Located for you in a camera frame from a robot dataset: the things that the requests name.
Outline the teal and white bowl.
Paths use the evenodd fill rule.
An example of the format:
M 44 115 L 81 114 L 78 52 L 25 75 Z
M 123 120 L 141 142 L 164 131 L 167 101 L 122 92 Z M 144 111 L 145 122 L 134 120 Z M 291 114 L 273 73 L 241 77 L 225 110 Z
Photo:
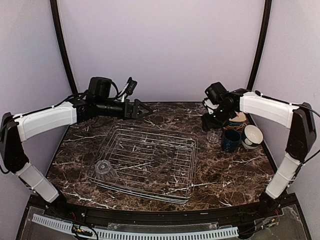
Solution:
M 264 135 L 262 131 L 255 125 L 247 125 L 241 134 L 241 142 L 249 146 L 260 145 L 263 140 Z

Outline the right black frame post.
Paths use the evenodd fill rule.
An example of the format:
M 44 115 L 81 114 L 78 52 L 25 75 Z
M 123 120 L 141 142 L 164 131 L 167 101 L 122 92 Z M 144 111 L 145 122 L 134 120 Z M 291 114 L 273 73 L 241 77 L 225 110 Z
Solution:
M 260 67 L 260 63 L 261 63 L 261 59 L 262 59 L 262 55 L 263 55 L 263 50 L 264 50 L 264 46 L 265 46 L 265 41 L 266 41 L 266 37 L 267 37 L 269 21 L 270 21 L 270 16 L 271 16 L 271 9 L 272 9 L 272 0 L 265 0 L 257 47 L 256 47 L 256 51 L 255 51 L 255 55 L 254 55 L 254 59 L 253 59 L 253 63 L 252 63 L 250 76 L 249 76 L 248 83 L 246 86 L 246 88 L 248 90 L 253 89 L 253 87 L 255 85 L 256 78 L 257 78 L 257 74 L 258 74 L 258 70 Z

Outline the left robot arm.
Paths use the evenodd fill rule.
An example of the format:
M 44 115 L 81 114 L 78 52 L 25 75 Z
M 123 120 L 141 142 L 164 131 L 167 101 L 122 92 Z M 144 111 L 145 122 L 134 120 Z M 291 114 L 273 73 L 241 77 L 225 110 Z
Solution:
M 97 117 L 137 120 L 149 116 L 153 110 L 139 99 L 130 101 L 137 81 L 129 77 L 124 88 L 106 77 L 92 77 L 88 89 L 73 93 L 61 102 L 41 109 L 2 116 L 0 124 L 0 171 L 18 177 L 24 184 L 51 204 L 51 210 L 60 218 L 71 213 L 64 195 L 44 176 L 28 158 L 25 143 L 43 140 L 56 129 L 66 129 Z

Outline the blue polka dot plate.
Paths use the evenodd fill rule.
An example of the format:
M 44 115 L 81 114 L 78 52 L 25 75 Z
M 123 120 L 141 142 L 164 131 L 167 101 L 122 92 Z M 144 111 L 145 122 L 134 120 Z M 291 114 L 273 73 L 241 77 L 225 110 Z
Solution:
M 230 121 L 227 126 L 243 126 L 244 127 L 245 125 L 246 125 L 245 122 L 233 122 L 233 121 Z

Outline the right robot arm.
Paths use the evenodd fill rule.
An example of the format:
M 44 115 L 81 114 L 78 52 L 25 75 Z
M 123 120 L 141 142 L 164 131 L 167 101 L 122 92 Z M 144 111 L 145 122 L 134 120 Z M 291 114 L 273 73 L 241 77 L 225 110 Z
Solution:
M 228 91 L 221 82 L 212 83 L 204 91 L 206 97 L 202 104 L 207 112 L 201 117 L 202 128 L 208 132 L 229 124 L 238 113 L 252 115 L 269 121 L 270 129 L 263 127 L 267 142 L 283 127 L 286 133 L 283 159 L 255 205 L 255 213 L 266 217 L 275 208 L 277 200 L 287 187 L 296 179 L 300 169 L 313 157 L 310 151 L 317 139 L 314 116 L 318 113 L 307 102 L 298 104 L 264 95 L 259 91 L 239 88 Z

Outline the dark blue ceramic mug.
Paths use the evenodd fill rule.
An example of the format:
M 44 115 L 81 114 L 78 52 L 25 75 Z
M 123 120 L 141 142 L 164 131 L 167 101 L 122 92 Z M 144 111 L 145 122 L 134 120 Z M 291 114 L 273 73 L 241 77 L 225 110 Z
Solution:
M 225 152 L 233 153 L 241 141 L 241 134 L 235 129 L 227 129 L 222 137 L 222 149 Z

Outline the black front rail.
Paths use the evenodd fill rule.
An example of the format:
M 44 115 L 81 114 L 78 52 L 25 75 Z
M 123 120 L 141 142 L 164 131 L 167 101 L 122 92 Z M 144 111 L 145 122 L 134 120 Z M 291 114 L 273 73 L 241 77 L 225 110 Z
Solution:
M 57 206 L 47 203 L 39 196 L 31 196 L 29 202 L 43 209 L 50 216 L 67 218 L 83 224 L 106 226 L 110 223 L 147 226 L 174 226 L 217 222 L 222 226 L 240 227 L 241 234 L 249 234 L 268 218 L 277 218 L 284 207 L 298 202 L 295 194 L 286 195 L 280 206 L 259 214 L 259 202 L 215 208 L 208 203 L 178 205 L 154 199 L 111 193 L 105 188 L 93 191 L 63 192 L 66 200 Z

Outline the left black frame post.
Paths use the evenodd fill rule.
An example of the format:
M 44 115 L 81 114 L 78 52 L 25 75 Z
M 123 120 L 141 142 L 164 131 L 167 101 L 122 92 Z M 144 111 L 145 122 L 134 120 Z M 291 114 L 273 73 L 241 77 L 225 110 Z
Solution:
M 63 34 L 63 29 L 62 29 L 62 24 L 61 24 L 61 19 L 60 19 L 58 1 L 57 0 L 50 0 L 49 2 L 50 2 L 51 15 L 52 15 L 52 20 L 53 20 L 55 35 L 56 35 L 56 39 L 57 39 L 58 48 L 59 48 L 60 56 L 62 59 L 64 71 L 65 71 L 71 92 L 73 94 L 76 94 L 76 93 L 78 93 L 78 89 L 76 86 L 76 82 L 75 82 L 74 75 L 72 72 L 71 64 L 69 61 L 69 56 L 67 53 L 67 48 L 66 48 L 66 44 L 65 44 L 65 39 L 64 39 L 64 34 Z

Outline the white green patterned bowl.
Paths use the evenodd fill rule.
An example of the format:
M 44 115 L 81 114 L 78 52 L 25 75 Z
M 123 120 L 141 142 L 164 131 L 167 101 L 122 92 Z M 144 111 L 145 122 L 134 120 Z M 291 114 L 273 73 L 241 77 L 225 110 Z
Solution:
M 253 149 L 256 149 L 259 145 L 247 145 L 245 142 L 241 142 L 242 146 L 246 149 L 246 150 L 253 150 Z

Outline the yellow plate with white rings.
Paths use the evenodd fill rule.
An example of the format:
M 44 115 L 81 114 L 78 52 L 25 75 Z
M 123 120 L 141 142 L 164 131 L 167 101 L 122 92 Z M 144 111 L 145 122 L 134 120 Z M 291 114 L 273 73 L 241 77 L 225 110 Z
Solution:
M 243 130 L 243 126 L 226 126 L 223 129 L 226 130 L 236 130 L 238 132 L 241 132 Z

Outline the clear glass cup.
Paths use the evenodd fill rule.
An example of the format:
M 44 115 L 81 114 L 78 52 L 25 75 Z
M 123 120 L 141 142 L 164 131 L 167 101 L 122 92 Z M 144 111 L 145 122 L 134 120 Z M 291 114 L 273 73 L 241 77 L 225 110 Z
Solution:
M 119 177 L 111 163 L 105 159 L 95 164 L 95 175 L 98 180 L 109 183 L 116 183 Z
M 206 134 L 209 143 L 216 144 L 221 140 L 223 131 L 221 129 L 211 129 Z

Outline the black frame post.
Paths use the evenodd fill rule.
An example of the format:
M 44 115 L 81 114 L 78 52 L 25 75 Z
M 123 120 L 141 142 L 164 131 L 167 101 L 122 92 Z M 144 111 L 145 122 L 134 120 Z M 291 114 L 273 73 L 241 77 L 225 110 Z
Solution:
M 76 82 L 75 82 L 74 75 L 72 72 L 71 64 L 69 61 L 69 56 L 67 53 L 67 48 L 66 48 L 66 44 L 65 44 L 65 39 L 64 39 L 64 34 L 63 34 L 63 29 L 62 29 L 62 24 L 61 24 L 61 19 L 60 19 L 58 1 L 57 0 L 50 0 L 49 2 L 50 2 L 51 15 L 52 15 L 52 20 L 53 20 L 55 35 L 56 35 L 56 39 L 57 39 L 58 48 L 59 48 L 60 56 L 62 59 L 64 71 L 65 71 L 71 92 L 73 94 L 76 94 L 76 93 L 78 93 L 78 89 L 76 86 Z
M 261 59 L 262 59 L 262 55 L 263 55 L 263 50 L 264 50 L 264 46 L 265 46 L 265 41 L 266 41 L 266 37 L 267 37 L 269 21 L 270 21 L 270 16 L 271 16 L 271 9 L 272 9 L 272 0 L 265 0 L 257 47 L 256 47 L 256 51 L 255 51 L 255 55 L 254 55 L 254 59 L 253 59 L 253 63 L 252 63 L 250 76 L 249 76 L 248 83 L 246 86 L 246 88 L 248 90 L 253 89 L 253 87 L 255 85 L 256 78 L 257 78 L 257 74 L 258 74 L 258 70 L 260 67 L 260 63 L 261 63 Z

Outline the large beige plate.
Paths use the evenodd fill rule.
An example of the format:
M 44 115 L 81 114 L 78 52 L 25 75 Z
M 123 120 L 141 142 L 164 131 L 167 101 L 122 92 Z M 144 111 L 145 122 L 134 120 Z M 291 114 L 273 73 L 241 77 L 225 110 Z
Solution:
M 229 121 L 232 123 L 244 123 L 246 120 L 247 117 L 243 112 L 237 112 L 234 118 L 229 119 Z

